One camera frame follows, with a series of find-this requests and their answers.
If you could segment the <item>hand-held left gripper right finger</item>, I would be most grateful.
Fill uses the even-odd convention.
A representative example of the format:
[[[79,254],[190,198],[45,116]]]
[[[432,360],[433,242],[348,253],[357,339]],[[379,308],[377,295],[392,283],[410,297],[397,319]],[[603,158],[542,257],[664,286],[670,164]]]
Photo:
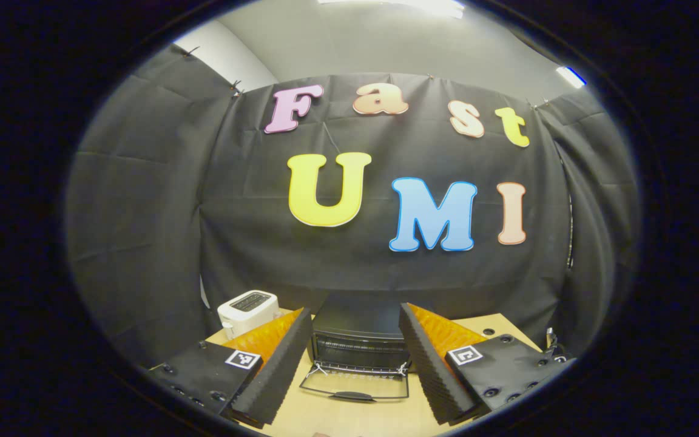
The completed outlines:
[[[410,302],[400,307],[399,328],[440,424],[458,425],[515,404],[575,360],[547,361],[544,351],[508,330],[479,334]]]

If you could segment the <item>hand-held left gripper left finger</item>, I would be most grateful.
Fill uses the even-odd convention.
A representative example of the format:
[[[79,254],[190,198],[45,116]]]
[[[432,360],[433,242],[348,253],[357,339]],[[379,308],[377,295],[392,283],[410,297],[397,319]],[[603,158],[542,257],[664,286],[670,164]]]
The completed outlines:
[[[311,335],[300,308],[222,345],[192,345],[146,374],[184,404],[261,428],[274,422]]]

